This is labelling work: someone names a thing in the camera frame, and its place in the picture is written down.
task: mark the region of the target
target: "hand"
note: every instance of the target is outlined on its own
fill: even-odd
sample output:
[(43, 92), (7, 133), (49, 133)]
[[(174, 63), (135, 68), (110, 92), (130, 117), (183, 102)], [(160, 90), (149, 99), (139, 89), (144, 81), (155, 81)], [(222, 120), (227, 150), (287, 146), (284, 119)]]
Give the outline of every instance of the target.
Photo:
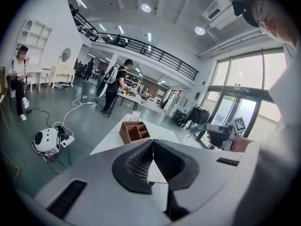
[[(208, 138), (209, 142), (211, 143), (211, 138), (210, 138), (209, 134), (208, 134), (207, 138)], [(232, 151), (243, 153), (243, 152), (245, 152), (246, 147), (251, 142), (253, 142), (253, 141), (249, 140), (247, 138), (241, 137), (240, 135), (237, 134), (233, 141)]]

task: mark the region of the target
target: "balcony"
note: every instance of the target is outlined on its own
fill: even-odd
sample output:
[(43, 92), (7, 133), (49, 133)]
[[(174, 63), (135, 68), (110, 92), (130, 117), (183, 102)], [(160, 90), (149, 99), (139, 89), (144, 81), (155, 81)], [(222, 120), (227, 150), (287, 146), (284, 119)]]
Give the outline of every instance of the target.
[(191, 67), (189, 64), (178, 59), (177, 57), (155, 47), (150, 44), (135, 40), (133, 38), (120, 36), (116, 34), (108, 34), (98, 32), (81, 14), (77, 13), (73, 16), (76, 27), (80, 33), (85, 35), (93, 42), (107, 43), (122, 48), (129, 49), (131, 51), (140, 53), (147, 57), (150, 57), (162, 64), (178, 71), (188, 79), (194, 81), (198, 71)]

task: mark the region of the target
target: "white sneaker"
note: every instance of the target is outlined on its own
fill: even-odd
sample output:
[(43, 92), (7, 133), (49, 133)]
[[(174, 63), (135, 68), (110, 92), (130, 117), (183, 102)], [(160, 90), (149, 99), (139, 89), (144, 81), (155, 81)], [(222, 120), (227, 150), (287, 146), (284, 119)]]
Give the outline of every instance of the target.
[(23, 121), (26, 121), (26, 116), (25, 116), (24, 114), (19, 115), (19, 116), (20, 116), (20, 118), (21, 118)]
[(24, 109), (27, 109), (29, 107), (28, 99), (26, 99), (26, 97), (23, 97), (22, 102), (23, 102), (23, 105), (24, 105)]

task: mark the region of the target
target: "black pants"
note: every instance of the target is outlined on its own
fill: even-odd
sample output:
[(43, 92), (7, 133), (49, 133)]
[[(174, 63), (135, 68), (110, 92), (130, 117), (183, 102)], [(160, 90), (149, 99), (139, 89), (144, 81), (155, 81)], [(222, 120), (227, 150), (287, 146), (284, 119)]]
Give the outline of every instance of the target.
[(10, 87), (16, 91), (16, 104), (17, 104), (17, 113), (18, 115), (23, 114), (22, 109), (22, 98), (24, 95), (24, 82), (18, 79), (12, 79), (10, 82)]
[(86, 74), (85, 74), (85, 77), (84, 77), (84, 80), (87, 81), (89, 80), (90, 76), (91, 76), (91, 71), (86, 71)]
[(106, 90), (105, 92), (105, 106), (104, 106), (104, 111), (108, 111), (111, 104), (113, 103), (114, 99), (116, 98), (117, 93), (110, 91), (109, 89)]

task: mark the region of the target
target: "wooden box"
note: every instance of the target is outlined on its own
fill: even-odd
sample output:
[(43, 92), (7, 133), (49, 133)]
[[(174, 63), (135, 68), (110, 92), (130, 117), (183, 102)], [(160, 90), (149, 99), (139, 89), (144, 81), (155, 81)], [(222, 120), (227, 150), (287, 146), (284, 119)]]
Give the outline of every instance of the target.
[(124, 121), (119, 134), (125, 144), (150, 139), (150, 134), (142, 121)]

